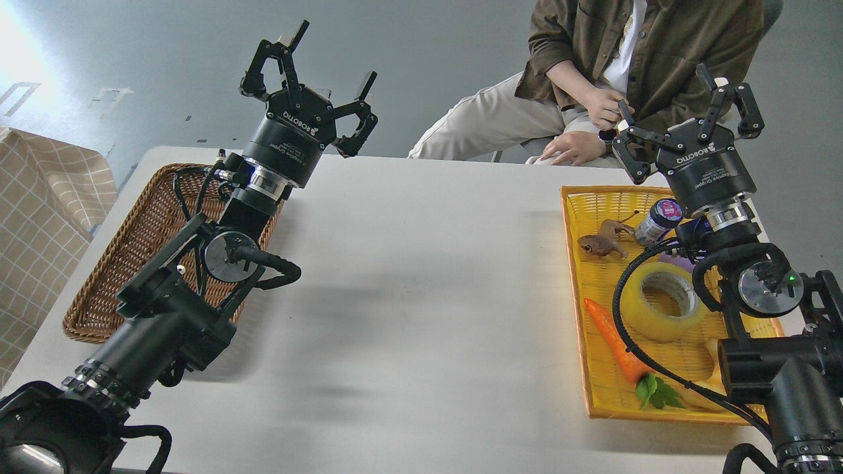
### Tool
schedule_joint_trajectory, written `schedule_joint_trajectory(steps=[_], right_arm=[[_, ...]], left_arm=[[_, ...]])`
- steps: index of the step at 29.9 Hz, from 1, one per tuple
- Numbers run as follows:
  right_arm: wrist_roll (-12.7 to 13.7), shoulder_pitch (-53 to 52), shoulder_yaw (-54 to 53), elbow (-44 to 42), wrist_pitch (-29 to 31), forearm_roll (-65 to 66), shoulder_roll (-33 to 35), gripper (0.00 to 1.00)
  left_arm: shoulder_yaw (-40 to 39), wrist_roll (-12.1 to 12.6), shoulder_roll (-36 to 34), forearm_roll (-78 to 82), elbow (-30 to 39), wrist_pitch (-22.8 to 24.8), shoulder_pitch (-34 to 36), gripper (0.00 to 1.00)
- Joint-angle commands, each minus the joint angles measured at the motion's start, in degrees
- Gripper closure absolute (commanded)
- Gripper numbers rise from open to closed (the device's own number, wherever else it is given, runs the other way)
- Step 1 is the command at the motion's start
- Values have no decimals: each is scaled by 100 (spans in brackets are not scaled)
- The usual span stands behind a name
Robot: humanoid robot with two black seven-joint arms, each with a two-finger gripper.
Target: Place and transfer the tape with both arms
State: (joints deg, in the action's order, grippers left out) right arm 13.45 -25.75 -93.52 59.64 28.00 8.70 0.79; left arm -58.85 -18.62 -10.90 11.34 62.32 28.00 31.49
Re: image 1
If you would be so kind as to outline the person's lower hand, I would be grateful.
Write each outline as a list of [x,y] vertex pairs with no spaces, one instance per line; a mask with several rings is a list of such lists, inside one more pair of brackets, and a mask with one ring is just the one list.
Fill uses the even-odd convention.
[[601,158],[606,144],[594,132],[564,132],[551,139],[537,160],[539,164],[582,166]]

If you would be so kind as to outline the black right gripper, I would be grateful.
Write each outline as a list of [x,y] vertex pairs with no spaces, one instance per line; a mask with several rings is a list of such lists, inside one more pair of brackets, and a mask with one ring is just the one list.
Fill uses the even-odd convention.
[[635,124],[626,102],[618,102],[621,121],[611,142],[615,157],[636,185],[651,175],[645,147],[659,150],[656,169],[665,175],[686,218],[699,218],[717,205],[750,197],[757,192],[744,162],[734,147],[734,133],[717,125],[735,107],[740,115],[738,137],[756,139],[765,128],[755,94],[747,83],[732,84],[715,77],[707,64],[698,63],[696,75],[711,91],[711,100],[700,124],[689,119],[669,127],[668,135]]

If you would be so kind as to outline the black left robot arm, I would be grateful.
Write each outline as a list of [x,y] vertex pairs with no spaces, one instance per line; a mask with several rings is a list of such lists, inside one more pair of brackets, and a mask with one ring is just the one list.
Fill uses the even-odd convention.
[[130,410],[154,383],[177,385],[219,357],[253,289],[299,279],[300,268],[259,238],[326,147],[355,156],[377,125],[366,100],[376,72],[340,106],[298,80],[293,52],[307,29],[303,20],[289,42],[259,42],[240,93],[264,102],[265,116],[242,153],[192,167],[202,177],[193,210],[175,181],[186,225],[118,291],[121,327],[60,387],[33,381],[3,397],[3,473],[109,473],[126,442],[144,437],[160,443],[146,471],[163,472],[171,432],[128,425]]

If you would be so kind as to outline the person's upper hand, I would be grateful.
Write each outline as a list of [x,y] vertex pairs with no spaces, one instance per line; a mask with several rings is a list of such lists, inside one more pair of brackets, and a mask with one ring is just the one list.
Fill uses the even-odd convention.
[[620,104],[630,106],[622,93],[596,87],[587,90],[578,101],[585,107],[590,123],[599,131],[609,131],[623,119]]

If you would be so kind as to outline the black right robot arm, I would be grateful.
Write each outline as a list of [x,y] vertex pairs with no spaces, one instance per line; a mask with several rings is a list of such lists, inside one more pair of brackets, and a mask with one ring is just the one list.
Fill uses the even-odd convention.
[[[683,387],[754,426],[776,462],[753,445],[738,445],[723,471],[738,473],[750,459],[765,473],[841,472],[841,289],[834,274],[798,273],[774,244],[759,241],[761,226],[748,204],[755,183],[734,147],[754,139],[764,122],[749,84],[696,69],[711,91],[702,118],[660,133],[635,123],[624,102],[612,141],[635,184],[654,171],[666,178],[687,216],[705,219],[707,234],[682,231],[635,258],[621,274],[611,311],[627,351]],[[653,361],[624,328],[620,301],[632,272],[671,248],[687,258],[703,253],[692,284],[708,309],[722,314],[728,336],[719,341],[724,395],[684,380]]]

